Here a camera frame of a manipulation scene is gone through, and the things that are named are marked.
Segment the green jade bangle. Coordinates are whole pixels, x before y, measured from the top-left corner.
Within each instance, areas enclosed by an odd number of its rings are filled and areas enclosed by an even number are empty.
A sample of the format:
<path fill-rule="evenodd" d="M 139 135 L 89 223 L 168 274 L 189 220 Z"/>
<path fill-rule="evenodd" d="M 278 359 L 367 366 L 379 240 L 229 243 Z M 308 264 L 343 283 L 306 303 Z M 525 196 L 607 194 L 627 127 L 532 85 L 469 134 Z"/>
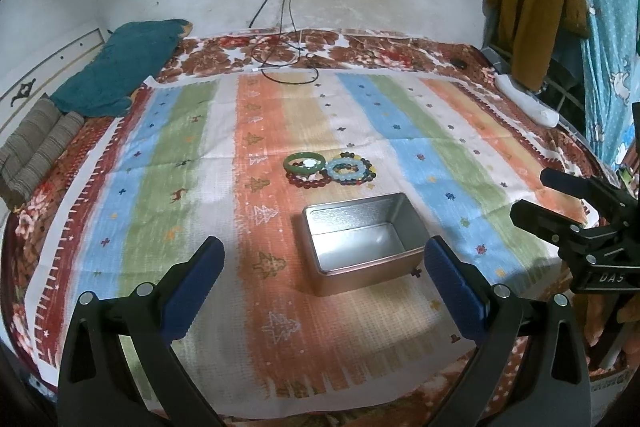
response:
<path fill-rule="evenodd" d="M 326 168 L 326 158 L 314 152 L 294 153 L 283 159 L 283 168 L 296 176 L 311 176 Z"/>

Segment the blue patterned curtain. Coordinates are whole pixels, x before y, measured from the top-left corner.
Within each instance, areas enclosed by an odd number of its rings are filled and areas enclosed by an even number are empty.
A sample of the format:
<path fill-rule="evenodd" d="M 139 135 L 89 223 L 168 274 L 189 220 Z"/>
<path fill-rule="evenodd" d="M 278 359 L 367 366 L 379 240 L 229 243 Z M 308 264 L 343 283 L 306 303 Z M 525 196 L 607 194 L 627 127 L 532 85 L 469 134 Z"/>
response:
<path fill-rule="evenodd" d="M 586 0 L 590 37 L 580 45 L 585 138 L 597 158 L 622 165 L 634 141 L 639 100 L 639 0 Z"/>

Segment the silver metal tin box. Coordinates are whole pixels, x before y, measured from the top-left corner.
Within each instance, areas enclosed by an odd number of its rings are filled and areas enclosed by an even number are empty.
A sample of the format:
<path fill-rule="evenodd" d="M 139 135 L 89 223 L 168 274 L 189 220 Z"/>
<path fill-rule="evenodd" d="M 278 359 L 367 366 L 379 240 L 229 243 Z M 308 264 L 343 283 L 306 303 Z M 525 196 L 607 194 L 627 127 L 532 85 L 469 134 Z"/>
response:
<path fill-rule="evenodd" d="M 310 205 L 302 211 L 300 231 L 311 287 L 322 297 L 414 271 L 430 238 L 402 193 Z"/>

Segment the striped colourful cloth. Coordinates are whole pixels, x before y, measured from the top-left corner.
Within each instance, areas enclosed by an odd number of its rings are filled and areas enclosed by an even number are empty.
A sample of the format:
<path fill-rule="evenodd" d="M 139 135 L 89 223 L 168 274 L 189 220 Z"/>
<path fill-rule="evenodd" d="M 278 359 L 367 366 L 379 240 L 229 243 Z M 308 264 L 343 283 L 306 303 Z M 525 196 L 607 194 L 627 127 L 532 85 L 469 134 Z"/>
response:
<path fill-rule="evenodd" d="M 299 152 L 326 158 L 286 172 Z M 544 187 L 544 167 L 590 171 L 558 129 L 535 126 L 489 84 L 422 72 L 281 72 L 148 81 L 124 118 L 67 150 L 70 186 L 25 298 L 30 355 L 48 384 L 83 291 L 127 295 L 209 236 L 222 271 L 181 362 L 224 415 L 282 418 L 392 401 L 471 349 L 428 277 L 331 296 L 309 280 L 302 211 L 402 193 L 491 283 L 536 297 L 559 278 L 554 249 L 512 225 L 528 199 L 578 222 L 596 215 Z"/>

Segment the striped brown cushion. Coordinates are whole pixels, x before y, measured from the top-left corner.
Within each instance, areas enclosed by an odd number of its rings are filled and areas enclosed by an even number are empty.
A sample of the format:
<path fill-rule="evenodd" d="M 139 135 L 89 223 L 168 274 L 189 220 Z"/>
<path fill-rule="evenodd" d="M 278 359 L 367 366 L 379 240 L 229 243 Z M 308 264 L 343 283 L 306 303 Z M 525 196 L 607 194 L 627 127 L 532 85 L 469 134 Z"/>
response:
<path fill-rule="evenodd" d="M 85 124 L 61 113 L 43 95 L 1 147 L 1 199 L 9 210 L 28 202 L 37 186 Z"/>

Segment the white headboard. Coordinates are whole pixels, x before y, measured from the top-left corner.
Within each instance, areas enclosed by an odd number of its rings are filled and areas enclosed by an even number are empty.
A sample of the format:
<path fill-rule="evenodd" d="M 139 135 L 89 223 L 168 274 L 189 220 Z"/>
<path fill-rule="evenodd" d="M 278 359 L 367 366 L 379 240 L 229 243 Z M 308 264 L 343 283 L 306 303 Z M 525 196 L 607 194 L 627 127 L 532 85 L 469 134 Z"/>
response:
<path fill-rule="evenodd" d="M 28 61 L 1 75 L 1 142 L 17 128 L 29 109 L 81 71 L 99 53 L 105 32 L 86 23 L 48 43 Z"/>

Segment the teal pillow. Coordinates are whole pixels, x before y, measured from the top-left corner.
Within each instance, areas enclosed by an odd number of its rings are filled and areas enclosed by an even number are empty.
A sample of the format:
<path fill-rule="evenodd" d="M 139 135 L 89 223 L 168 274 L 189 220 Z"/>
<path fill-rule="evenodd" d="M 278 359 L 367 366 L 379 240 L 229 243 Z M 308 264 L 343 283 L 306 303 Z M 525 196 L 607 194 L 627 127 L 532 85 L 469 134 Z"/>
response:
<path fill-rule="evenodd" d="M 117 28 L 100 53 L 50 96 L 63 113 L 88 118 L 122 117 L 132 92 L 163 69 L 192 24 L 187 20 L 147 20 Z"/>

